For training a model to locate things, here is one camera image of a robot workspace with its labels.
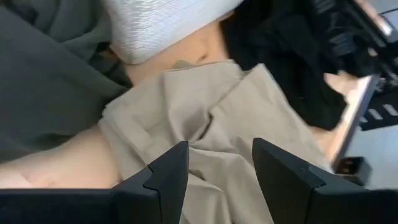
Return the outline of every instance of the black clothing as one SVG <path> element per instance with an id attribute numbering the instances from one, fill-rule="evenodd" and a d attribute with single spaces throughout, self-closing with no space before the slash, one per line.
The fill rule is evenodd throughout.
<path id="1" fill-rule="evenodd" d="M 221 28 L 229 56 L 242 69 L 264 63 L 291 107 L 309 125 L 332 130 L 346 103 L 341 94 L 326 84 L 323 76 L 325 72 L 337 73 L 344 69 L 347 59 L 343 57 L 351 63 L 353 57 L 348 54 L 357 49 L 354 42 L 347 41 L 353 35 L 350 30 L 335 31 L 333 27 L 330 30 L 340 37 L 337 38 L 329 30 L 320 28 L 330 21 L 324 14 L 323 20 L 318 20 L 316 9 L 321 7 L 316 4 L 334 0 L 314 1 L 314 6 L 308 1 L 245 0 L 221 23 Z M 330 13 L 337 7 L 333 3 L 333 7 L 325 10 L 325 6 L 328 4 L 323 3 L 321 13 Z M 330 35 L 336 43 L 327 39 Z"/>

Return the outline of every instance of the gray fabric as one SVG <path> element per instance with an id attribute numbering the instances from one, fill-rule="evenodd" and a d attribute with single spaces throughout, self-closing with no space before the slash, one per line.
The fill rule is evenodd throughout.
<path id="1" fill-rule="evenodd" d="M 96 124 L 131 83 L 104 58 L 97 0 L 0 1 L 0 162 L 50 149 Z"/>

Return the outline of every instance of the white knit fabric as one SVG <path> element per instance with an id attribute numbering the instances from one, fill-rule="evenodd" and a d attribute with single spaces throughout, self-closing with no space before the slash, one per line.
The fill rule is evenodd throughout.
<path id="1" fill-rule="evenodd" d="M 142 63 L 234 9 L 242 0 L 103 0 L 112 21 L 112 48 Z"/>

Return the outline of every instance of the beige fabric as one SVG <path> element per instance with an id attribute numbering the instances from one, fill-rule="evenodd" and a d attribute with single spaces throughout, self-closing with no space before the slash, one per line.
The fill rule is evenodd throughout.
<path id="1" fill-rule="evenodd" d="M 103 115 L 99 124 L 123 179 L 189 141 L 180 223 L 272 223 L 252 164 L 253 138 L 330 170 L 263 65 L 248 74 L 232 61 L 169 70 L 111 102 Z"/>

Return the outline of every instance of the beige pants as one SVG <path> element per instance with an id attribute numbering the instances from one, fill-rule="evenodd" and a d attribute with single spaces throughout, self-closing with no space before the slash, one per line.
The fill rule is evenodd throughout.
<path id="1" fill-rule="evenodd" d="M 103 115 L 99 124 L 123 179 L 189 141 L 180 223 L 272 223 L 251 159 L 253 138 L 330 170 L 263 65 L 246 73 L 229 60 L 169 70 L 111 102 Z"/>

